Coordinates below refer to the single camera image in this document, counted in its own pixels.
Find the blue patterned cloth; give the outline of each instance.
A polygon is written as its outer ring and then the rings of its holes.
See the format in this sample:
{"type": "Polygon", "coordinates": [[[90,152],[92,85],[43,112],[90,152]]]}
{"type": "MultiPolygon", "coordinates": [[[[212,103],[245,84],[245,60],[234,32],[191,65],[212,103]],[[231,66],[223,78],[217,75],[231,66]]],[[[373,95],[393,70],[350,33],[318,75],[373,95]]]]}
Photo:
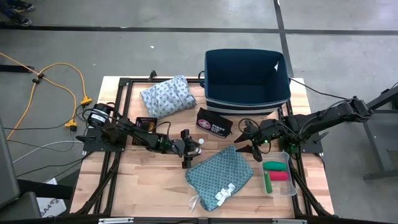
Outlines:
{"type": "Polygon", "coordinates": [[[141,96],[149,114],[155,118],[163,118],[197,104],[183,75],[158,83],[142,91],[141,96]]]}
{"type": "Polygon", "coordinates": [[[200,204],[205,210],[213,211],[218,207],[216,195],[221,189],[228,189],[228,185],[233,184],[235,189],[231,195],[234,195],[253,176],[249,164],[235,150],[235,146],[228,146],[187,170],[185,178],[198,192],[200,204]]]}

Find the black case with label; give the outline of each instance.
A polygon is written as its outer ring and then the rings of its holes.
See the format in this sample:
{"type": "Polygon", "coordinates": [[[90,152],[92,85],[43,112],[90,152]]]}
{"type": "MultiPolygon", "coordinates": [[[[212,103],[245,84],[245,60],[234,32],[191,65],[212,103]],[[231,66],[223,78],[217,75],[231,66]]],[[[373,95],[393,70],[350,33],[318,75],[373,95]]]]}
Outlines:
{"type": "Polygon", "coordinates": [[[203,108],[199,109],[197,126],[217,136],[226,138],[231,133],[233,122],[203,108]]]}

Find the navy blue storage bin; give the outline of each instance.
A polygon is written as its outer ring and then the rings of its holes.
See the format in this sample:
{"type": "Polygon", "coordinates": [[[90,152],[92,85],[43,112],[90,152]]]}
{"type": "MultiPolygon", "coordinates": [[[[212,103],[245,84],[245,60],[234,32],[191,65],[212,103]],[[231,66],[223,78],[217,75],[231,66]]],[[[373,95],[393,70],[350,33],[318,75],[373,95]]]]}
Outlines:
{"type": "Polygon", "coordinates": [[[269,115],[290,98],[285,58],[270,50],[209,50],[200,84],[221,115],[269,115]]]}

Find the white drawstring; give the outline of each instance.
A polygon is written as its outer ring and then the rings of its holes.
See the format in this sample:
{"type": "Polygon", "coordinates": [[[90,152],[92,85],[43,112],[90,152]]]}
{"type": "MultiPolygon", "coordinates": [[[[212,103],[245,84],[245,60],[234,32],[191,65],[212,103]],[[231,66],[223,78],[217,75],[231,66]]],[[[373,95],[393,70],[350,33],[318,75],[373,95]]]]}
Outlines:
{"type": "Polygon", "coordinates": [[[235,190],[235,185],[232,183],[228,184],[228,190],[221,189],[221,191],[216,194],[216,199],[218,200],[217,205],[221,206],[225,199],[231,196],[233,190],[235,190]]]}
{"type": "Polygon", "coordinates": [[[193,212],[193,209],[195,209],[195,206],[197,205],[198,199],[199,199],[199,195],[195,195],[189,200],[189,207],[191,208],[191,213],[193,212]]]}

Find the shoe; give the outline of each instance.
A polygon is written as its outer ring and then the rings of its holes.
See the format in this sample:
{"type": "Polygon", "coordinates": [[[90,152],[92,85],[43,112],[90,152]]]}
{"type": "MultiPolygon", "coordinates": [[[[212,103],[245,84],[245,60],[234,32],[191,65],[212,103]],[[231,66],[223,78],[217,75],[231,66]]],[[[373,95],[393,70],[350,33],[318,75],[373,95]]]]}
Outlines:
{"type": "Polygon", "coordinates": [[[14,16],[10,17],[10,19],[13,23],[18,24],[20,26],[24,26],[24,27],[30,26],[33,23],[30,19],[28,19],[25,16],[22,16],[18,13],[16,13],[14,16]]]}
{"type": "Polygon", "coordinates": [[[36,9],[35,5],[24,1],[16,1],[11,8],[16,12],[32,12],[36,9]]]}

